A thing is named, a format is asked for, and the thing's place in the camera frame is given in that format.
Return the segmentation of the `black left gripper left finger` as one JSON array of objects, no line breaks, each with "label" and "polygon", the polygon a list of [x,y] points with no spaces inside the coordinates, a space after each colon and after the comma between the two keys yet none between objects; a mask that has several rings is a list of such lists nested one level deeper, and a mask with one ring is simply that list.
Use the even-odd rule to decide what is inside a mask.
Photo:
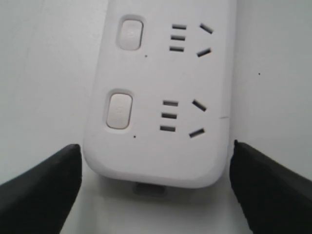
[{"label": "black left gripper left finger", "polygon": [[0,232],[59,234],[81,183],[81,149],[69,144],[0,186]]}]

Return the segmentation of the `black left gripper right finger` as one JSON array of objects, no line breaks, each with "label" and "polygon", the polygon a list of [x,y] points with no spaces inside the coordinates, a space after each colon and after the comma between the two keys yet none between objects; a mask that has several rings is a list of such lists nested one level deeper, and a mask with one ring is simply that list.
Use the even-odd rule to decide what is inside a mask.
[{"label": "black left gripper right finger", "polygon": [[252,233],[312,232],[310,180],[237,140],[229,179]]}]

